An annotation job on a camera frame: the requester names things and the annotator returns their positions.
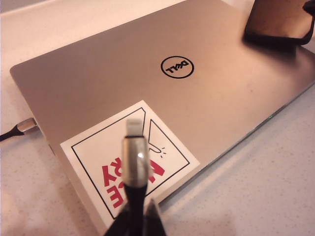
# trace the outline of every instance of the silver laptop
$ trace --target silver laptop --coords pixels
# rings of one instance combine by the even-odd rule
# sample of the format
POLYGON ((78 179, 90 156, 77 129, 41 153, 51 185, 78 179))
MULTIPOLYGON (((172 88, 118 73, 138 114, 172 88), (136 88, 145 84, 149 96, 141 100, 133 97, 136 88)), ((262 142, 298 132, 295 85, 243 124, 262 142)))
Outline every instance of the silver laptop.
POLYGON ((198 159, 197 173, 315 80, 315 55, 306 49, 284 53, 243 42, 247 18, 219 0, 188 0, 11 74, 77 190, 60 143, 140 100, 198 159))

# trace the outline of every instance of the dell logo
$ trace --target dell logo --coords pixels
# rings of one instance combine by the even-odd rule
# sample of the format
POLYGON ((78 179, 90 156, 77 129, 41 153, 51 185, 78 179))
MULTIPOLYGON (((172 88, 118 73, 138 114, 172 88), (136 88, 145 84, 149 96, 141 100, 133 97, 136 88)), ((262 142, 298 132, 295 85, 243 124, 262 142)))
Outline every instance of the dell logo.
POLYGON ((162 61, 161 70, 169 77, 182 79, 193 73, 194 66, 188 58, 182 56, 172 56, 162 61))

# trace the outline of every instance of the sticker border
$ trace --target sticker border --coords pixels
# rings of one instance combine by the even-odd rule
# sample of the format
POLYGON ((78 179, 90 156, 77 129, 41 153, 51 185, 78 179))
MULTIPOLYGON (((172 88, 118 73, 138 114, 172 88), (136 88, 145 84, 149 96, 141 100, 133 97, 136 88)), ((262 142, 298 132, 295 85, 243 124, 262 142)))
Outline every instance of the sticker border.
MULTIPOLYGON (((144 126, 145 126, 145 122, 146 122, 146 111, 144 110, 143 107, 140 107, 140 108, 136 109, 135 111, 129 113, 128 115, 126 115, 126 116, 120 118, 119 120, 117 120, 117 121, 111 123, 110 125, 106 126, 105 128, 100 129, 99 131, 97 131, 97 132, 95 132, 95 133, 89 135, 88 137, 84 138, 83 140, 81 140, 81 141, 79 141, 79 142, 77 142, 77 143, 75 143, 74 145, 71 146, 72 151, 74 152, 75 156, 76 156, 77 159, 79 160, 79 162, 80 162, 82 168, 84 169, 85 173, 86 173, 87 176, 89 177, 89 179, 90 179, 92 185, 94 186, 94 188, 95 188, 95 190, 97 191, 98 195, 100 196, 102 202, 105 204, 105 206, 106 206, 108 212, 110 213, 112 219, 114 219, 114 220, 115 220, 117 217, 114 217, 113 213, 112 213, 111 210, 109 209, 109 207, 108 207, 108 205, 106 204, 105 200, 103 199, 103 197, 102 197, 100 191, 98 190, 97 186, 96 186, 95 183, 93 182, 93 180, 92 180, 90 174, 88 173, 87 169, 85 168, 85 166, 83 165, 82 161, 80 160, 78 154, 76 153, 74 147, 75 147, 76 145, 82 143, 83 141, 87 140, 88 138, 94 136, 95 134, 97 134, 97 133, 99 133, 99 132, 105 130, 106 128, 110 127, 111 125, 113 125, 113 124, 115 124, 115 123, 117 123, 117 122, 119 122, 119 121, 125 119, 126 117, 130 116, 131 114, 133 114, 133 113, 135 113, 135 112, 137 112, 137 111, 139 111, 139 110, 143 110, 143 112, 144 112, 143 127, 142 127, 142 134, 143 134, 143 132, 144 132, 144 126)), ((147 197, 148 195, 150 195, 153 191, 155 191, 157 188, 159 188, 159 187, 160 187, 162 184, 164 184, 166 181, 168 181, 170 178, 172 178, 174 175, 176 175, 179 171, 181 171, 182 169, 184 169, 186 166, 188 166, 188 165, 190 164, 190 162, 189 162, 189 161, 187 160, 187 158, 183 155, 183 153, 179 150, 179 148, 173 143, 173 141, 170 140, 170 138, 169 138, 169 137, 165 134, 165 132, 154 122, 153 119, 150 119, 148 143, 150 143, 150 133, 151 133, 151 125, 152 125, 152 123, 154 123, 154 125, 162 132, 162 134, 163 134, 163 135, 170 141, 170 143, 176 148, 176 150, 181 154, 181 156, 187 161, 187 164, 185 164, 183 167, 181 167, 179 170, 177 170, 177 171, 174 172, 172 175, 170 175, 167 179, 165 179, 163 182, 161 182, 158 186, 156 186, 153 190, 151 190, 149 193, 147 193, 147 194, 146 194, 146 197, 147 197)))

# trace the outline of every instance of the desk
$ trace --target desk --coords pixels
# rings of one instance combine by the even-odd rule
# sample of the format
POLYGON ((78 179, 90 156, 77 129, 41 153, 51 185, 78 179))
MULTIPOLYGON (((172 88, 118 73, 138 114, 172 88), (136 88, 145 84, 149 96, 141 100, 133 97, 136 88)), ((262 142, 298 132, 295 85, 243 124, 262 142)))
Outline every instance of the desk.
MULTIPOLYGON (((32 116, 11 66, 178 2, 48 0, 2 14, 1 132, 32 116)), ((253 1, 226 2, 249 12, 253 1)), ((312 87, 163 203, 168 234, 315 235, 314 101, 312 87)), ((1 144, 1 226, 7 236, 97 235, 40 132, 1 144)))

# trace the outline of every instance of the charging cable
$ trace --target charging cable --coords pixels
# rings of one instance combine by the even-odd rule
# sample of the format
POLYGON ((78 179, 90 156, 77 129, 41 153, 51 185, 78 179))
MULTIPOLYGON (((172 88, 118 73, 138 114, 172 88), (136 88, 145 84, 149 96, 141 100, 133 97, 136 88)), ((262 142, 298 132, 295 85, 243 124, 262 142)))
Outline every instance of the charging cable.
POLYGON ((20 123, 18 123, 16 126, 14 126, 9 132, 5 134, 0 135, 0 142, 14 137, 14 136, 21 136, 24 135, 27 131, 37 127, 37 123, 34 120, 34 118, 26 119, 20 123))

